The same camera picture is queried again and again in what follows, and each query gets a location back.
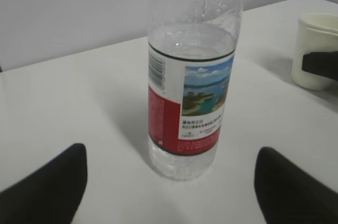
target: barcode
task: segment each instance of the barcode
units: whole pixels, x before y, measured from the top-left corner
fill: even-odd
[[[149,53],[149,78],[160,89],[164,89],[165,62]]]

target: table surface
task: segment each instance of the table surface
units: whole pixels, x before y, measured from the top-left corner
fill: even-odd
[[[263,146],[338,191],[338,91],[306,91],[289,76],[306,12],[338,14],[338,5],[244,12],[218,153],[193,181],[149,167],[146,38],[1,73],[0,190],[82,142],[89,181],[75,224],[264,223],[253,185]]]

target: landscape photo on label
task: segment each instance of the landscape photo on label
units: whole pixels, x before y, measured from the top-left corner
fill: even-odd
[[[182,116],[201,116],[226,101],[233,58],[205,67],[185,67]]]

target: black object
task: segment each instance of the black object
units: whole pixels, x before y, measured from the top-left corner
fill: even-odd
[[[70,224],[86,185],[86,147],[74,144],[0,193],[0,224]]]
[[[304,55],[302,70],[338,80],[338,51],[312,52]]]
[[[338,194],[272,148],[258,154],[255,190],[268,224],[338,223]]]

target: cup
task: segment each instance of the cup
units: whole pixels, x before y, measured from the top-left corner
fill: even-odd
[[[324,90],[333,80],[302,70],[303,57],[312,52],[338,51],[338,16],[305,14],[299,18],[296,55],[292,67],[293,81],[303,88]]]

